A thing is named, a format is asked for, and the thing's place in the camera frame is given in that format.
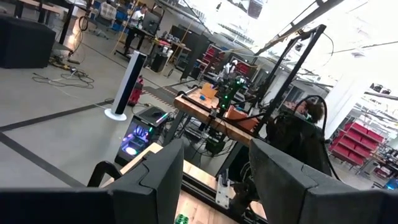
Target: red fire extinguisher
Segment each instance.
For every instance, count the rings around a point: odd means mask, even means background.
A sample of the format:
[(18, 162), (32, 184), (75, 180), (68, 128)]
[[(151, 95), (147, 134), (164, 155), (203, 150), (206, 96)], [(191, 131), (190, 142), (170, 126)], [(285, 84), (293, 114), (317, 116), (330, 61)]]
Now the red fire extinguisher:
[(136, 85), (132, 89), (132, 92), (129, 97), (129, 101), (128, 101), (127, 105), (135, 106), (138, 103), (138, 100), (139, 100), (139, 97), (141, 96), (143, 87), (144, 87), (144, 79), (142, 78), (142, 75), (140, 75), (140, 76), (138, 76)]

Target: orange object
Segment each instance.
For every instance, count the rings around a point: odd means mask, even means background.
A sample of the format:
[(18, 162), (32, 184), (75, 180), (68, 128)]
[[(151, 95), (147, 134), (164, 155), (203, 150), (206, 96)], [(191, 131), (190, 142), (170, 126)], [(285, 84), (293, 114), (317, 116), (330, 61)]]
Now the orange object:
[[(225, 113), (225, 117), (231, 120), (234, 119), (241, 119), (241, 118), (247, 118), (247, 114), (242, 112), (242, 111), (238, 111), (234, 106), (229, 106), (228, 111)], [(251, 118), (251, 119), (247, 119), (245, 121), (240, 121), (238, 122), (238, 124), (244, 128), (247, 129), (248, 131), (251, 131), (257, 124), (258, 124), (258, 120), (257, 118)]]
[(211, 87), (210, 83), (205, 83), (202, 87), (202, 89), (200, 90), (200, 93), (203, 94), (205, 97), (209, 98), (209, 99), (213, 99), (214, 96), (217, 93), (217, 90), (214, 90)]

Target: black box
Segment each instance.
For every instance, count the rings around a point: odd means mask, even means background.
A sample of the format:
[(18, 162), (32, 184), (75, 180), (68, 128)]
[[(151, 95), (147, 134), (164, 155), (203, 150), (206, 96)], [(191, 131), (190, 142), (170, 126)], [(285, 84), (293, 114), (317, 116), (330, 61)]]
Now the black box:
[(54, 40), (55, 32), (43, 24), (0, 16), (0, 67), (44, 68)]

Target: concrete floor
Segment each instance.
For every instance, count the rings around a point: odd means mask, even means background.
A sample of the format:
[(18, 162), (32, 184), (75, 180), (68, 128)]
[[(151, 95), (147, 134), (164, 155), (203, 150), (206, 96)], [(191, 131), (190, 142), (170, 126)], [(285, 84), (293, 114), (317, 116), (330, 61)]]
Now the concrete floor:
[[(14, 11), (13, 5), (2, 2), (0, 5), (9, 13)], [(38, 14), (24, 9), (23, 17), (35, 19)], [(61, 26), (57, 20), (53, 29), (59, 32)], [(75, 26), (69, 31), (67, 45), (71, 48), (77, 30)], [(111, 38), (106, 40), (85, 32), (83, 43), (73, 56), (74, 60), (83, 61), (77, 67), (95, 80), (93, 89), (55, 88), (33, 81), (33, 73), (49, 79), (58, 79), (65, 73), (52, 66), (43, 69), (0, 68), (0, 179), (4, 180), (0, 187), (84, 186), (98, 162), (114, 160), (128, 122), (119, 123), (104, 116), (102, 107), (110, 105), (93, 106), (114, 98), (127, 67), (125, 58), (111, 54), (116, 36), (109, 36)], [(143, 47), (143, 52), (149, 51), (149, 44), (143, 44)], [(168, 66), (164, 74), (168, 74), (170, 68)], [(181, 73), (174, 71), (167, 78), (143, 68), (142, 75), (145, 93), (141, 95), (140, 103), (174, 111), (173, 93), (187, 90), (186, 85), (178, 84)], [(42, 119), (88, 105), (91, 105), (88, 110)], [(131, 111), (127, 107), (127, 120), (142, 109), (137, 106)], [(202, 157), (201, 168), (214, 175), (225, 157)], [(347, 184), (359, 189), (368, 189), (372, 185), (371, 180), (355, 175), (345, 165), (333, 163)]]

